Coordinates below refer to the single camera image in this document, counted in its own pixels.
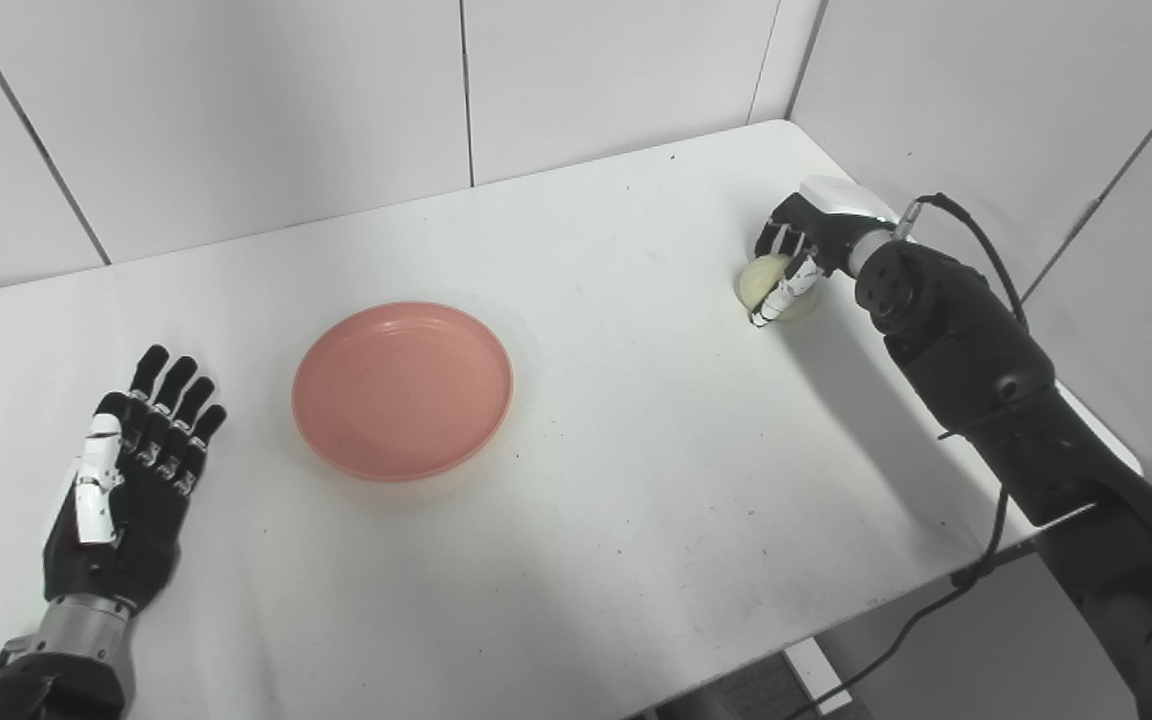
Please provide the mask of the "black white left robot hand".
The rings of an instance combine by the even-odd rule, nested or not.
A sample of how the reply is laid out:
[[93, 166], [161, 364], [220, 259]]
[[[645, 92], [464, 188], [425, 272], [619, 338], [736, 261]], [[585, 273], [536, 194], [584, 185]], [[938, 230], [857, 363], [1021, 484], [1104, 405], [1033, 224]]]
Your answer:
[[44, 597], [146, 609], [177, 569], [180, 533], [227, 420], [191, 356], [147, 347], [131, 384], [101, 397], [44, 546]]

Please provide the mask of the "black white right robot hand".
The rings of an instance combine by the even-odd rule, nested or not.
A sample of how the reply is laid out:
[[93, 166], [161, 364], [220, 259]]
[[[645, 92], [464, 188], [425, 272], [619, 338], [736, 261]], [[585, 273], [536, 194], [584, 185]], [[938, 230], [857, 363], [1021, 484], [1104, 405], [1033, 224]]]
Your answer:
[[867, 188], [810, 176], [774, 209], [755, 238], [753, 260], [737, 279], [737, 296], [755, 327], [808, 314], [817, 286], [842, 272], [855, 276], [897, 229], [895, 211]]

